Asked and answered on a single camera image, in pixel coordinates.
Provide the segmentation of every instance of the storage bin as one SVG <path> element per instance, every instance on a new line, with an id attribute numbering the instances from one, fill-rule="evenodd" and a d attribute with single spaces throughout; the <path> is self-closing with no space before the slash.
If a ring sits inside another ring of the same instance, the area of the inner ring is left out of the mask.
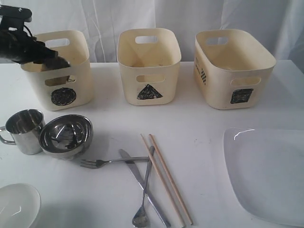
<path id="1" fill-rule="evenodd" d="M 139 43 L 137 37 L 154 37 Z M 173 100 L 181 51 L 174 33 L 162 28 L 131 29 L 119 36 L 117 61 L 126 100 L 161 105 Z"/>
<path id="2" fill-rule="evenodd" d="M 40 103 L 48 110 L 70 108 L 88 103 L 93 98 L 93 80 L 89 62 L 89 51 L 85 36 L 80 31 L 57 31 L 36 35 L 37 40 L 67 39 L 66 46 L 52 47 L 58 56 L 70 63 L 70 67 L 41 71 L 41 64 L 21 65 Z M 60 85 L 53 84 L 61 78 Z"/>
<path id="3" fill-rule="evenodd" d="M 203 31 L 195 37 L 194 76 L 214 108 L 255 105 L 275 64 L 267 49 L 245 31 Z"/>

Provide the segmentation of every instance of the wooden chopstick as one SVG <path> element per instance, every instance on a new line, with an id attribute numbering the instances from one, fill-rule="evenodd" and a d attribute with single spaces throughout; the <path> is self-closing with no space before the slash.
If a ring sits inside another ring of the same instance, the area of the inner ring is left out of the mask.
<path id="1" fill-rule="evenodd" d="M 148 155 L 149 155 L 149 157 L 150 157 L 150 160 L 151 160 L 151 162 L 152 162 L 152 165 L 153 165 L 153 167 L 155 168 L 155 171 L 156 171 L 157 175 L 158 175 L 159 178 L 161 179 L 162 184 L 164 185 L 164 187 L 165 187 L 165 189 L 166 189 L 166 192 L 167 192 L 167 194 L 168 194 L 168 196 L 169 196 L 169 198 L 170 198 L 170 201 L 171 201 L 171 203 L 172 203 L 172 205 L 173 205 L 173 207 L 174 207 L 174 209 L 175 209 L 175 211 L 176 211 L 176 213 L 177 213 L 177 215 L 178 215 L 178 217 L 179 217 L 179 219 L 180 219 L 180 222 L 181 222 L 182 228 L 183 228 L 183 227 L 186 226 L 185 221 L 184 221 L 184 219 L 183 219 L 182 216 L 181 216 L 181 213 L 180 213 L 180 211 L 179 211 L 179 209 L 178 209 L 178 207 L 177 207 L 177 205 L 176 205 L 176 203 L 175 203 L 175 201 L 174 201 L 174 199 L 173 199 L 173 196 L 172 196 L 172 194 L 171 194 L 171 192 L 170 192 L 170 189 L 169 189 L 169 187 L 168 187 L 168 185 L 167 185 L 167 183 L 166 183 L 164 177 L 162 176 L 162 173 L 161 173 L 160 169 L 158 168 L 158 166 L 157 166 L 157 164 L 156 164 L 156 161 L 155 161 L 154 157 L 153 157 L 152 154 L 150 153 L 149 146 L 148 146 L 148 144 L 147 144 L 145 138 L 143 137 L 142 134 L 141 134 L 141 136 L 142 136 L 142 140 L 143 140 L 143 142 L 144 142 L 144 144 L 145 144 L 145 146 L 146 146 L 146 148 L 147 148 Z"/>
<path id="2" fill-rule="evenodd" d="M 190 213 L 188 212 L 187 207 L 186 207 L 186 205 L 185 205 L 185 203 L 184 203 L 184 200 L 182 199 L 181 194 L 180 194 L 179 190 L 178 190 L 177 187 L 176 187 L 176 184 L 175 184 L 175 182 L 174 182 L 174 180 L 173 180 L 173 178 L 172 178 L 172 176 L 171 176 L 171 174 L 170 174 L 170 172 L 169 172 L 169 169 L 168 169 L 168 167 L 167 167 L 167 165 L 166 165 L 166 163 L 165 163 L 165 161 L 164 161 L 164 159 L 163 159 L 163 157 L 162 157 L 162 154 L 161 154 L 161 152 L 160 152 L 160 149 L 158 148 L 158 146 L 157 146 L 157 144 L 156 144 L 156 142 L 155 142 L 154 136 L 151 135 L 151 134 L 149 134 L 149 137 L 150 137 L 150 139 L 151 139 L 151 142 L 152 142 L 152 144 L 153 144 L 153 146 L 154 146 L 154 148 L 155 148 L 155 151 L 156 151 L 157 155 L 158 155 L 159 158 L 160 158 L 161 164 L 162 164 L 163 168 L 165 169 L 165 172 L 166 172 L 167 177 L 168 177 L 168 179 L 169 179 L 169 181 L 170 181 L 170 183 L 171 183 L 172 188 L 174 189 L 174 192 L 175 192 L 175 194 L 176 194 L 176 197 L 178 198 L 178 200 L 179 200 L 179 202 L 180 202 L 180 204 L 181 204 L 181 207 L 183 208 L 183 210 L 184 210 L 184 212 L 185 212 L 185 214 L 186 214 L 186 216 L 187 216 L 187 218 L 188 218 L 190 224 L 193 225 L 193 221 L 192 221 L 192 218 L 191 218 L 191 216 L 190 216 Z"/>

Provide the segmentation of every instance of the butter knife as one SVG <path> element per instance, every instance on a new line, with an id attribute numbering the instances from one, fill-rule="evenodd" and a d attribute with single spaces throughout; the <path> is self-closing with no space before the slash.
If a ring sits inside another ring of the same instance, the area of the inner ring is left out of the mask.
<path id="1" fill-rule="evenodd" d="M 119 150 L 120 156 L 122 158 L 131 158 L 131 156 L 128 154 L 128 152 L 126 152 L 123 149 Z M 133 161 L 127 161 L 126 165 L 129 167 L 129 169 L 131 170 L 132 174 L 134 175 L 134 177 L 137 179 L 137 182 L 139 183 L 139 185 L 141 186 L 141 188 L 143 189 L 143 178 L 137 168 L 137 165 L 133 162 Z M 153 208 L 155 209 L 156 213 L 158 214 L 158 216 L 160 217 L 162 223 L 164 224 L 164 226 L 166 228 L 171 227 L 170 222 L 168 221 L 167 217 L 165 216 L 165 214 L 163 213 L 161 207 L 159 206 L 159 204 L 156 202 L 155 198 L 153 197 L 153 195 L 150 193 L 149 190 L 147 190 L 146 192 L 146 196 L 147 199 L 149 200 L 149 202 L 151 203 L 151 205 L 153 206 Z"/>

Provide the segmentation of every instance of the stainless steel bowl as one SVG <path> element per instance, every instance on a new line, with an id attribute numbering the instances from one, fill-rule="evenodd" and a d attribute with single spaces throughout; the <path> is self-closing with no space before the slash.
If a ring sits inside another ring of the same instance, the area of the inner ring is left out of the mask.
<path id="1" fill-rule="evenodd" d="M 71 160 L 85 153 L 92 138 L 91 121 L 84 116 L 71 114 L 46 124 L 40 133 L 39 144 L 46 154 Z"/>

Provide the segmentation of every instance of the white ceramic dish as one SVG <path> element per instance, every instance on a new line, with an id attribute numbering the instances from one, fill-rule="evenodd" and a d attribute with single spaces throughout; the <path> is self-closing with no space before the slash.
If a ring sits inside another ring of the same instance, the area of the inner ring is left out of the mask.
<path id="1" fill-rule="evenodd" d="M 224 154 L 246 211 L 304 227 L 304 131 L 230 128 L 224 133 Z"/>
<path id="2" fill-rule="evenodd" d="M 0 228 L 34 228 L 41 199 L 28 184 L 11 184 L 0 189 Z"/>

